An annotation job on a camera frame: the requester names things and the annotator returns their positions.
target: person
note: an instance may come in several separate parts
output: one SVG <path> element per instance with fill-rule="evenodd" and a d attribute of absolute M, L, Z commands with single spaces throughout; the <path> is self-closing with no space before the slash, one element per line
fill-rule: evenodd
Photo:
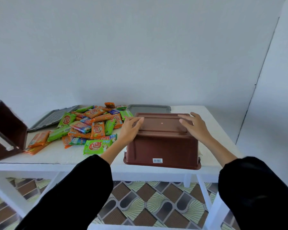
<path fill-rule="evenodd" d="M 237 158 L 211 136 L 198 114 L 191 115 L 179 115 L 179 121 L 223 167 L 219 174 L 219 194 L 239 227 L 242 230 L 288 227 L 288 187 L 261 160 Z M 111 163 L 133 141 L 143 122 L 144 118 L 127 118 L 119 138 L 100 156 L 92 155 L 77 164 L 41 198 L 16 230 L 87 229 L 113 189 Z M 46 221 L 45 224 L 40 224 L 40 220 Z"/>

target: black sleeve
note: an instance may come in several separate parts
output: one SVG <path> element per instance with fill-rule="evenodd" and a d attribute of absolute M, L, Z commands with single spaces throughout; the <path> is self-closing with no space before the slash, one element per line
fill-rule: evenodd
<path fill-rule="evenodd" d="M 219 194 L 243 229 L 288 229 L 288 187 L 261 160 L 236 159 L 219 175 Z"/>
<path fill-rule="evenodd" d="M 48 191 L 16 230 L 86 230 L 112 189 L 110 165 L 98 155 L 92 155 L 77 164 L 61 182 Z"/>

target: open brown box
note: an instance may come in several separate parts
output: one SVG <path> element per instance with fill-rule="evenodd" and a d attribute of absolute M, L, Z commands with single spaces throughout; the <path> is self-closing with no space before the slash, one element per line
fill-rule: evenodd
<path fill-rule="evenodd" d="M 23 152 L 28 127 L 0 100 L 0 160 Z"/>
<path fill-rule="evenodd" d="M 124 163 L 128 165 L 200 169 L 198 140 L 180 124 L 177 115 L 136 113 L 136 117 L 145 117 L 145 120 L 133 142 L 127 146 Z"/>

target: tabletop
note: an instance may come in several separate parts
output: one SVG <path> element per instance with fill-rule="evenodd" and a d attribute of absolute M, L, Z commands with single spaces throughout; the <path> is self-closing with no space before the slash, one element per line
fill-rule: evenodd
<path fill-rule="evenodd" d="M 198 113 L 202 119 L 206 122 L 206 126 L 211 135 L 223 144 L 229 151 L 231 151 L 238 158 L 243 157 L 236 145 L 231 141 L 222 127 L 214 119 L 211 113 L 204 106 L 171 106 L 171 113 Z M 113 134 L 117 133 L 119 137 L 120 129 L 115 129 Z M 27 138 L 27 145 L 37 132 L 29 133 Z M 36 155 L 29 155 L 20 153 L 12 157 L 0 160 L 0 170 L 27 170 L 27 171 L 70 171 L 73 167 L 84 160 L 87 155 L 83 155 L 83 145 L 76 145 L 64 148 L 61 140 L 56 140 L 44 148 Z M 186 173 L 202 171 L 207 172 L 207 168 L 214 168 L 220 170 L 221 166 L 212 155 L 212 153 L 202 144 L 199 143 L 199 152 L 201 158 L 202 168 L 200 170 L 185 170 L 185 169 L 173 169 L 154 166 L 136 166 L 126 165 L 123 162 L 124 151 L 123 149 L 111 164 L 112 172 L 139 172 L 149 171 L 150 173 Z"/>

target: hand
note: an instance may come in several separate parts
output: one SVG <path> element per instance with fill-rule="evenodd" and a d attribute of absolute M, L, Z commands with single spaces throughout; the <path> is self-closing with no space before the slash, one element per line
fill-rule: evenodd
<path fill-rule="evenodd" d="M 201 119 L 199 114 L 191 112 L 191 115 L 193 117 L 187 115 L 178 115 L 178 117 L 181 118 L 179 121 L 184 127 L 188 129 L 191 135 L 205 144 L 212 138 L 206 127 L 205 121 Z M 188 124 L 185 120 L 192 121 L 193 125 Z"/>
<path fill-rule="evenodd" d="M 126 145 L 132 142 L 135 136 L 137 135 L 140 127 L 142 126 L 143 122 L 144 122 L 144 117 L 126 118 L 122 126 L 121 132 L 119 133 L 118 140 L 123 141 L 124 144 Z"/>

